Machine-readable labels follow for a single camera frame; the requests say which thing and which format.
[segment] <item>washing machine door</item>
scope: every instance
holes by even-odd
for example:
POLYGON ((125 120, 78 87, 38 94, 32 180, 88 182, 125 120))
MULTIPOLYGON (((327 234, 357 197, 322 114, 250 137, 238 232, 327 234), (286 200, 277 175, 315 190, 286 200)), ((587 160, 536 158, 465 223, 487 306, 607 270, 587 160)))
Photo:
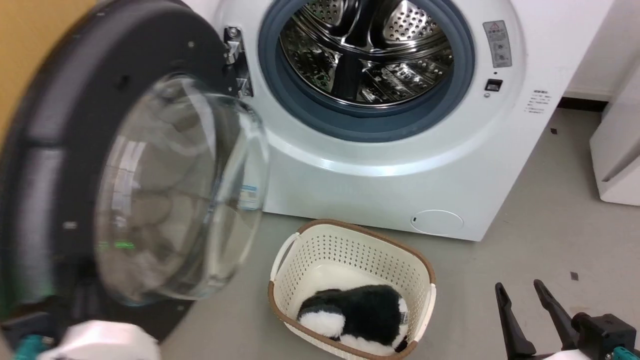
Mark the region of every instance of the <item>washing machine door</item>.
POLYGON ((92 318, 162 340, 232 278, 259 223, 268 147, 258 115, 228 96, 225 53, 179 1, 116 0, 45 60, 0 167, 0 320, 13 319, 12 345, 92 318), (16 325, 35 313, 45 325, 16 325))

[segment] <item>stuffed animal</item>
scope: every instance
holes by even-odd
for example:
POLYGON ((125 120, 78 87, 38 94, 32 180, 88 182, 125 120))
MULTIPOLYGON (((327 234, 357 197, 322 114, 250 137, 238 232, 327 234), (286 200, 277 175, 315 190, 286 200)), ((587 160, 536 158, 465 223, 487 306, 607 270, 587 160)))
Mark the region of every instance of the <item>stuffed animal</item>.
POLYGON ((317 292, 302 303, 302 326, 349 347, 378 356, 407 346, 406 302, 389 285, 317 292))

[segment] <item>floor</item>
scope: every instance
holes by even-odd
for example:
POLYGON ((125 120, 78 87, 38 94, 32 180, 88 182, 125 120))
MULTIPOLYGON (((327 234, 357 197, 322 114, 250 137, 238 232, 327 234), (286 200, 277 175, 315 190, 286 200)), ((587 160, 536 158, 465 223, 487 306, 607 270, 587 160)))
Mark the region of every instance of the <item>floor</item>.
MULTIPOLYGON (((596 113, 556 111, 480 243, 380 230, 420 250, 438 277, 434 315, 408 359, 504 358, 498 281, 538 353, 559 350, 560 341, 534 279, 570 315, 611 312, 640 328, 640 208, 598 199, 588 144, 598 123, 596 113)), ((334 359, 289 332, 267 302, 271 262, 306 221, 266 215, 246 268, 189 312, 162 345, 163 359, 334 359)))

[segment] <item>beige plastic basket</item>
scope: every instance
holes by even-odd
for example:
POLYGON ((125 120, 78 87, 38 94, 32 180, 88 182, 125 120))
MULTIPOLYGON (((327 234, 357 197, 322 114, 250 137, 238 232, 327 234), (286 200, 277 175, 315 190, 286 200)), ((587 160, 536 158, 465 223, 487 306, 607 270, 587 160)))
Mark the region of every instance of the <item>beige plastic basket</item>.
POLYGON ((402 359, 415 349, 436 300, 436 280, 427 259, 405 245, 336 220, 304 225, 284 242, 271 269, 269 303, 296 335, 344 359, 402 359), (409 309, 407 348, 376 356, 313 332, 296 321, 302 302, 319 290, 388 284, 409 309))

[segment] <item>door hinge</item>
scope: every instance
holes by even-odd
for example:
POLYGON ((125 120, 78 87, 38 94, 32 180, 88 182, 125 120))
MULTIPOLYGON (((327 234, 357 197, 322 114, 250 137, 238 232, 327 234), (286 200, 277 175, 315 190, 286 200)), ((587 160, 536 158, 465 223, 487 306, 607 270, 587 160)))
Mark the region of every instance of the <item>door hinge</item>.
POLYGON ((246 62, 246 52, 242 38, 242 31, 235 26, 225 28, 225 60, 227 65, 236 71, 238 97, 253 96, 249 66, 246 62))

